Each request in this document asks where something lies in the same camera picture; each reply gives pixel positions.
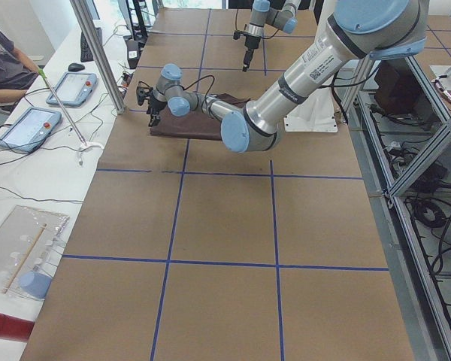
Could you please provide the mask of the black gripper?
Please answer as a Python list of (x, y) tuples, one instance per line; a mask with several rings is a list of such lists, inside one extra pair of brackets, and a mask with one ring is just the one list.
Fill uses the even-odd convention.
[(162, 100), (160, 94), (156, 94), (155, 90), (150, 90), (148, 95), (147, 114), (150, 115), (148, 126), (157, 126), (161, 120), (160, 112), (167, 106), (167, 100)]
[(244, 55), (242, 71), (247, 71), (253, 59), (254, 51), (259, 48), (259, 44), (263, 36), (263, 31), (260, 30), (257, 34), (240, 30), (234, 31), (233, 33), (234, 40), (238, 40), (241, 36), (245, 37), (244, 45), (247, 48), (246, 53)]

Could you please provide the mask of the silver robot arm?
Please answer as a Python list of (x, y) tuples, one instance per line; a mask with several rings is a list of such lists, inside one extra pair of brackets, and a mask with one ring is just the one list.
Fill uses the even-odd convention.
[(254, 51), (259, 48), (261, 40), (265, 40), (265, 25), (272, 26), (277, 32), (283, 31), (291, 34), (297, 26), (296, 14), (301, 2), (299, 0), (285, 1), (281, 9), (271, 7), (270, 1), (255, 0), (252, 3), (249, 22), (240, 30), (236, 28), (233, 38), (238, 40), (245, 37), (244, 45), (247, 48), (244, 54), (242, 71), (246, 72), (253, 60)]
[(422, 51), (427, 1), (339, 1), (318, 39), (257, 100), (237, 108), (213, 96), (185, 91), (181, 69), (167, 64), (149, 91), (150, 125), (168, 108), (176, 117), (191, 111), (220, 122), (233, 152), (266, 151), (279, 141), (279, 123), (352, 59), (398, 59)]

